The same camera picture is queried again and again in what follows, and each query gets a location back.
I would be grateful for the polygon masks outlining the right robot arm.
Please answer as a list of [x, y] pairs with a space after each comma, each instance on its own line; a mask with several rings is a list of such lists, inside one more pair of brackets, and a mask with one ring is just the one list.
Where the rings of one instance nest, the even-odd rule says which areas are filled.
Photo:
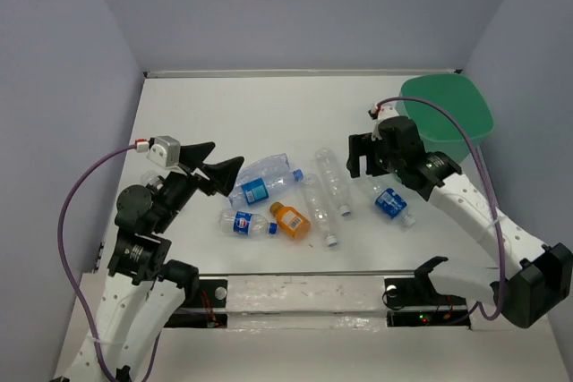
[[415, 270], [412, 292], [418, 301], [463, 297], [498, 306], [508, 322], [528, 328], [569, 296], [571, 250], [562, 243], [546, 244], [505, 216], [453, 159], [426, 151], [413, 120], [388, 117], [373, 132], [350, 135], [346, 168], [353, 178], [396, 174], [458, 224], [497, 265], [471, 267], [433, 257]]

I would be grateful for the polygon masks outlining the orange juice bottle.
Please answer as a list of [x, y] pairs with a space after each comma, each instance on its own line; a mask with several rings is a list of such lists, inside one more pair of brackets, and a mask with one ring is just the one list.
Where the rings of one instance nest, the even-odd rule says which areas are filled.
[[294, 241], [303, 240], [311, 229], [311, 222], [293, 207], [274, 202], [269, 212], [277, 221], [278, 227]]

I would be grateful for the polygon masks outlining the large crushed blue-label bottle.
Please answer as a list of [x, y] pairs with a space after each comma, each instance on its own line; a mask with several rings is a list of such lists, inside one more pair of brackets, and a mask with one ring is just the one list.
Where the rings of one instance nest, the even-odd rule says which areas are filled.
[[286, 153], [262, 158], [243, 168], [228, 196], [232, 209], [238, 210], [258, 205], [270, 197], [301, 182], [304, 174], [293, 170]]

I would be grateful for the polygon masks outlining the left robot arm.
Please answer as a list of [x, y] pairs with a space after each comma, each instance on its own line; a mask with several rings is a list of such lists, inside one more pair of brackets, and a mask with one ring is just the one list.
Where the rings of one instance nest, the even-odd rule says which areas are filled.
[[135, 380], [143, 360], [155, 358], [160, 333], [172, 314], [196, 300], [198, 268], [169, 259], [171, 242], [162, 234], [196, 191], [228, 196], [233, 190], [244, 158], [210, 165], [205, 160], [214, 148], [212, 141], [183, 146], [169, 136], [138, 139], [103, 156], [69, 191], [58, 218], [58, 233], [64, 231], [67, 209], [82, 182], [111, 158], [134, 150], [167, 171], [118, 195], [115, 246], [97, 310], [90, 309], [81, 292], [65, 255], [64, 238], [58, 236], [64, 272], [89, 326], [73, 363], [59, 380]]

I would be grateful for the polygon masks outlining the small pepsi bottle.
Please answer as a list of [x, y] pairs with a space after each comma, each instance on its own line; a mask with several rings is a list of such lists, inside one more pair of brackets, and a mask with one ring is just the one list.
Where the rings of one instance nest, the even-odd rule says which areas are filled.
[[275, 235], [278, 225], [260, 214], [224, 209], [219, 217], [223, 233], [241, 236]]

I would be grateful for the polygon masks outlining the small blue-label bottle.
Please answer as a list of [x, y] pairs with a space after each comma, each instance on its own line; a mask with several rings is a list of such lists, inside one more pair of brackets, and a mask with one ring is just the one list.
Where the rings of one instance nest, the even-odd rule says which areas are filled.
[[410, 228], [415, 218], [409, 211], [406, 201], [390, 185], [382, 180], [368, 177], [365, 180], [366, 190], [374, 206], [389, 220]]

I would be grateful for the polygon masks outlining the green plastic bin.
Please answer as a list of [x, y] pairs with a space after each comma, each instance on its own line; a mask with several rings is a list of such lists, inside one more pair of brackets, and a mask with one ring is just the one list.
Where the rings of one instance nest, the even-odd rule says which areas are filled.
[[440, 151], [461, 163], [469, 149], [449, 119], [454, 118], [475, 147], [492, 132], [492, 113], [478, 88], [456, 73], [432, 74], [405, 81], [399, 91], [403, 98], [397, 111], [412, 119], [424, 147]]

